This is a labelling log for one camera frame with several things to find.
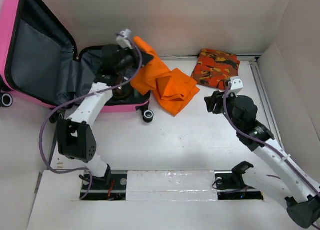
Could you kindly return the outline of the pink suitcase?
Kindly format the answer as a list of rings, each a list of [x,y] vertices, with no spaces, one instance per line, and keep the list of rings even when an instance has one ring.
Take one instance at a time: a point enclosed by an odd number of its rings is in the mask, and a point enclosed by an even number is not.
[[[12,94],[49,108],[78,105],[101,65],[98,50],[104,45],[78,51],[42,0],[4,0],[0,13],[1,106],[11,106]],[[140,95],[137,110],[151,122],[151,94]]]

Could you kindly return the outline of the orange cloth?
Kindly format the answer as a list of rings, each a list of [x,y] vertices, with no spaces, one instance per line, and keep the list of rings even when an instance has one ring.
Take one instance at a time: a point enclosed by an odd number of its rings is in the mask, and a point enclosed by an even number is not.
[[[178,68],[170,70],[142,38],[136,36],[133,41],[140,50],[153,56],[153,60],[139,71],[131,81],[131,86],[142,95],[152,91],[166,112],[178,115],[199,93],[197,82]]]

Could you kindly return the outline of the green white tube bottle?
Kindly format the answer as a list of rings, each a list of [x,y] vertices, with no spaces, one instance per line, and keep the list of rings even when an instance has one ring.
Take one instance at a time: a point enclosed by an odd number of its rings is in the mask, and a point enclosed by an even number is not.
[[[134,90],[133,94],[134,94],[135,98],[140,98],[140,96],[141,96],[141,94],[137,90]]]

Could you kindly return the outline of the brown headphones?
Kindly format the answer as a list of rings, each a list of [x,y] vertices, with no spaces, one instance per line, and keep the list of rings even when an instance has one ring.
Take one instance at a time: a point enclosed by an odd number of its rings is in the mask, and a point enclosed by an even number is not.
[[[119,75],[116,79],[115,79],[115,84],[119,85],[122,84],[124,82],[126,82],[128,80],[127,77]],[[116,89],[112,90],[113,93],[113,99],[115,100],[125,100],[127,98],[129,98],[129,96],[133,93],[134,89],[132,88],[131,84],[128,83],[126,85],[120,86]]]

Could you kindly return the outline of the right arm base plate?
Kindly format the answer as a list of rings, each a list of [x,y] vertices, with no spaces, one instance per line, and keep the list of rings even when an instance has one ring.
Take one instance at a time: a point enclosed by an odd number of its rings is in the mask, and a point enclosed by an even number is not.
[[[264,200],[261,191],[242,183],[232,171],[215,171],[212,188],[218,200]]]

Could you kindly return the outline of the orange camouflage garment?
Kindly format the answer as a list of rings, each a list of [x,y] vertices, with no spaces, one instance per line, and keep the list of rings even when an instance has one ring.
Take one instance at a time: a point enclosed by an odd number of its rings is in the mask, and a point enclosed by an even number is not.
[[[197,84],[225,90],[227,80],[239,75],[240,61],[235,54],[202,49],[191,77]]]

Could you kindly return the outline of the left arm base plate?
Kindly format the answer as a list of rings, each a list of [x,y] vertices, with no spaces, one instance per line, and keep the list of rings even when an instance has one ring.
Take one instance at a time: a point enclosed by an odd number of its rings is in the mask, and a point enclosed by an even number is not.
[[[122,201],[126,200],[128,171],[110,170],[106,177],[93,176],[91,188],[89,187],[89,174],[79,176],[82,180],[80,198],[82,200]]]

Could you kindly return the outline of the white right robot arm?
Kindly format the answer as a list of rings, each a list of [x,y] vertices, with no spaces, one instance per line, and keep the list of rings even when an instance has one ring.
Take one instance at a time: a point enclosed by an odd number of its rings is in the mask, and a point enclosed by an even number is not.
[[[222,114],[236,136],[274,171],[264,174],[252,163],[242,161],[228,172],[217,171],[212,187],[233,195],[254,188],[278,202],[301,228],[314,226],[320,218],[320,184],[309,177],[276,140],[271,130],[257,120],[258,107],[245,95],[240,77],[224,81],[225,90],[204,98],[209,113]]]

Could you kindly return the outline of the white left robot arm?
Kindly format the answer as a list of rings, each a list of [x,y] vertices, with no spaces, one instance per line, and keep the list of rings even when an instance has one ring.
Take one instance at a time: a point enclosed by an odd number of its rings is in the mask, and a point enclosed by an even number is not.
[[[132,111],[142,103],[143,96],[131,87],[129,80],[142,67],[143,55],[135,46],[116,44],[108,44],[98,53],[101,65],[87,96],[73,114],[57,122],[57,145],[61,155],[84,162],[88,173],[80,175],[82,180],[104,189],[111,184],[111,168],[96,154],[92,127],[103,110]]]

